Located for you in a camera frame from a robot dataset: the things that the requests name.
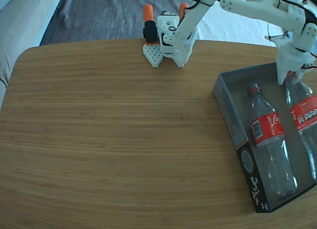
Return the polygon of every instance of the gray couch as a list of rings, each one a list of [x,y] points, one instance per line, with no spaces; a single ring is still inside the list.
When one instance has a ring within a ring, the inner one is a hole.
[[[1,1],[0,108],[15,62],[25,50],[39,46],[60,0]]]

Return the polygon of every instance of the cardboard box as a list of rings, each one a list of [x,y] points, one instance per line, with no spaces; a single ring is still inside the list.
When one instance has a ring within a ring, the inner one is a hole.
[[[253,119],[247,87],[255,83],[280,114],[285,129],[288,157],[298,187],[295,195],[283,199],[277,199],[268,189],[267,176],[263,175],[265,165],[261,162],[250,128]],[[315,186],[306,149],[286,104],[285,87],[277,84],[275,63],[222,73],[213,93],[237,150],[256,212],[273,212]]]

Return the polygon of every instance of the coca-cola logo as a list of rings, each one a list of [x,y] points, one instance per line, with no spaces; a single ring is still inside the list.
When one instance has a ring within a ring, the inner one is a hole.
[[[274,115],[274,117],[273,117],[273,123],[274,123],[274,124],[279,124],[279,123],[281,123],[281,120],[279,119],[279,116],[278,116],[278,115]]]
[[[295,121],[296,120],[295,110],[291,110],[290,112],[293,117],[293,120]]]
[[[302,108],[303,106],[307,105],[307,102],[303,102],[300,104],[300,107]]]

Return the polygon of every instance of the bottle cap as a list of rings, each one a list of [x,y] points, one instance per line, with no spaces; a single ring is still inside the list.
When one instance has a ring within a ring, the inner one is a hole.
[[[258,84],[253,84],[249,86],[247,88],[248,95],[250,96],[254,91],[257,91],[257,90],[259,90],[260,92],[262,91],[262,89],[258,86]]]

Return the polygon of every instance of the coca-cola bottle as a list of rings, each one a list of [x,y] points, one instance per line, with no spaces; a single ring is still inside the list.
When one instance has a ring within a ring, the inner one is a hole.
[[[260,174],[266,178],[266,185],[270,187],[272,195],[278,198],[293,195],[297,180],[288,160],[285,132],[279,115],[263,97],[257,84],[248,88],[248,95],[252,102],[251,130],[261,161],[258,164]]]
[[[306,148],[311,164],[313,180],[317,181],[317,97],[303,82],[294,84],[294,73],[287,75],[286,102],[295,126]]]

